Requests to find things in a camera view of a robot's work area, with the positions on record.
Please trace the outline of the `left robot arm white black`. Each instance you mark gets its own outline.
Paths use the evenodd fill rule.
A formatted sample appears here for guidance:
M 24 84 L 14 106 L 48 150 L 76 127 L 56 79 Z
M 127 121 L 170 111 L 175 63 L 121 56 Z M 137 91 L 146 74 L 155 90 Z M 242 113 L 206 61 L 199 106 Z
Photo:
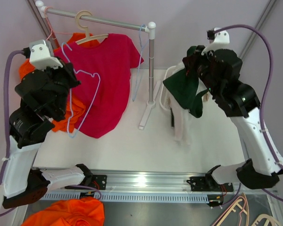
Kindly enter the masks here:
M 36 154 L 46 135 L 54 128 L 53 121 L 65 118 L 71 88 L 78 86 L 71 63 L 57 68 L 28 73 L 16 86 L 20 107 L 8 115 L 9 156 L 0 177 L 0 207 L 11 209 L 34 203 L 47 192 L 92 184 L 92 172 L 77 164 L 70 169 L 46 171 L 33 169 Z

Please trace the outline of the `light blue wire hanger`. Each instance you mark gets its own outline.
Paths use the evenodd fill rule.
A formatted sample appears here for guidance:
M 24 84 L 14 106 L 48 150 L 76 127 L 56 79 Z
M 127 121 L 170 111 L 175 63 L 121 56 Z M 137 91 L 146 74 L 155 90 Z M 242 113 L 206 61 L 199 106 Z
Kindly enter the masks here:
M 137 75 L 136 75 L 136 80 L 135 80 L 135 85 L 133 89 L 133 95 L 132 95 L 132 101 L 134 102 L 137 97 L 137 92 L 139 90 L 140 82 L 142 80 L 142 77 L 140 76 L 140 66 L 142 64 L 142 55 L 143 55 L 143 50 L 149 43 L 148 41 L 145 42 L 145 44 L 142 43 L 142 38 L 141 38 L 141 33 L 142 33 L 142 28 L 147 28 L 146 24 L 142 24 L 139 29 L 139 45 L 140 45 L 140 58 L 139 58 L 139 63 L 137 67 Z
M 64 46 L 66 46 L 69 49 L 69 51 L 72 51 L 73 49 L 65 42 L 63 42 L 62 45 L 61 45 L 61 51 L 63 53 L 63 56 L 65 57 L 65 59 L 67 60 L 68 63 L 71 63 L 69 57 L 66 55 L 66 53 L 64 51 Z M 67 134 L 68 134 L 68 136 L 70 138 L 75 138 L 77 133 L 79 132 L 80 128 L 82 127 L 82 125 L 83 125 L 83 123 L 84 123 L 84 121 L 85 121 L 85 119 L 86 119 L 86 117 L 87 117 L 87 115 L 88 115 L 92 105 L 93 105 L 93 102 L 94 102 L 94 100 L 96 98 L 96 95 L 97 95 L 99 87 L 100 87 L 100 82 L 101 82 L 101 78 L 100 78 L 100 75 L 98 73 L 89 73 L 89 72 L 86 72 L 86 71 L 84 71 L 82 69 L 76 70 L 74 66 L 73 66 L 73 72 L 74 72 L 75 76 L 80 75 L 80 74 L 84 74 L 85 76 L 89 76 L 90 78 L 93 78 L 93 79 L 95 77 L 97 77 L 98 84 L 97 84 L 97 87 L 95 89 L 95 92 L 94 92 L 94 95 L 92 97 L 92 100 L 90 102 L 90 105 L 89 105 L 88 109 L 85 111 L 85 115 L 84 115 L 83 119 L 81 120 L 79 126 L 77 127 L 76 131 L 73 134 L 70 133 L 70 130 L 69 130 L 69 128 L 70 128 L 70 121 L 74 117 L 74 112 L 73 112 L 73 109 L 72 109 L 73 92 L 72 92 L 72 88 L 70 89 L 70 99 L 69 99 L 70 105 L 69 106 L 70 106 L 71 116 L 67 120 Z M 82 95 L 79 95 L 77 98 L 80 101 L 82 100 L 83 104 L 86 104 L 87 103 L 87 98 L 86 97 L 82 98 L 82 97 L 83 97 Z

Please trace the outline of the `green and white t shirt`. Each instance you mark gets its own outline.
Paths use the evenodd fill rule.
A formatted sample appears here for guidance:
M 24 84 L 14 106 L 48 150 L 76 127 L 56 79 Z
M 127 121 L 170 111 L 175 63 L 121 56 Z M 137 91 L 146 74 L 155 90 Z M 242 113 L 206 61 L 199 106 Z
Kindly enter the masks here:
M 194 70 L 185 68 L 183 61 L 163 80 L 163 85 L 168 92 L 174 138 L 181 144 L 191 145 L 192 124 L 203 115 L 208 90 Z

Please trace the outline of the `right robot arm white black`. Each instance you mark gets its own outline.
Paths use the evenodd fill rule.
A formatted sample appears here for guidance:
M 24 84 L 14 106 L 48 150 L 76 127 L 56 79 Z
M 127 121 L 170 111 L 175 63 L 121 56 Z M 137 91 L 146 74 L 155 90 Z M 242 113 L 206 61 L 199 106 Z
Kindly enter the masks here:
M 252 86 L 239 80 L 242 60 L 230 49 L 211 50 L 192 46 L 183 58 L 188 77 L 197 77 L 213 100 L 236 126 L 241 145 L 249 157 L 235 165 L 216 165 L 205 174 L 205 185 L 217 190 L 222 184 L 238 182 L 249 189 L 273 188 L 283 175 L 283 158 L 272 155 L 268 132 L 261 128 L 261 103 Z

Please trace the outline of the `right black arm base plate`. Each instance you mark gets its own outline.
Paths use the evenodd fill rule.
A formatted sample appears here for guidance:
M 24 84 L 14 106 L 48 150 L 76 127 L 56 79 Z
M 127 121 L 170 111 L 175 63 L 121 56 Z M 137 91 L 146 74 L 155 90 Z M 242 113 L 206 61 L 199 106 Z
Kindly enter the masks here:
M 225 183 L 222 185 L 216 184 L 209 185 L 205 177 L 190 177 L 186 180 L 191 187 L 192 192 L 233 192 L 234 187 L 232 183 Z

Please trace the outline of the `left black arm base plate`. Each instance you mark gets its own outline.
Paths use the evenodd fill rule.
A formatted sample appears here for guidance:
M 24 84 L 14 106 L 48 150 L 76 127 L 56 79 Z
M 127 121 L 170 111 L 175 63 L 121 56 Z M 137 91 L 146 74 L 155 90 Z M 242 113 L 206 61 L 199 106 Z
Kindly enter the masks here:
M 63 187 L 64 189 L 76 189 L 78 186 L 88 186 L 96 188 L 98 190 L 106 190 L 107 176 L 106 175 L 94 175 L 85 176 L 83 181 L 77 185 L 70 185 Z

